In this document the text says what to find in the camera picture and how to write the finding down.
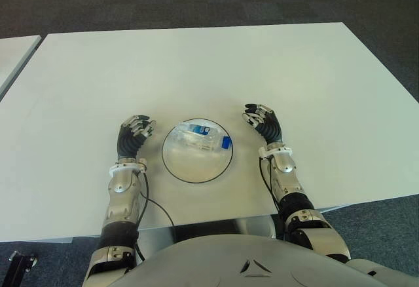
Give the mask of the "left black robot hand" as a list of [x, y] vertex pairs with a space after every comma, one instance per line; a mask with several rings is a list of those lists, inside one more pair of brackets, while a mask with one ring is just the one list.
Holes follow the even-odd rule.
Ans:
[[152, 136], [156, 121], [146, 115], [133, 115], [125, 120], [119, 130], [117, 138], [118, 159], [136, 158], [137, 152]]

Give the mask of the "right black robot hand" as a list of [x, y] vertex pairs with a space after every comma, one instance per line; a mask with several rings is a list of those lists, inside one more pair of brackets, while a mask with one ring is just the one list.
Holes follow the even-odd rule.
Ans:
[[275, 112], [262, 104], [246, 104], [242, 117], [267, 144], [282, 143], [282, 129]]

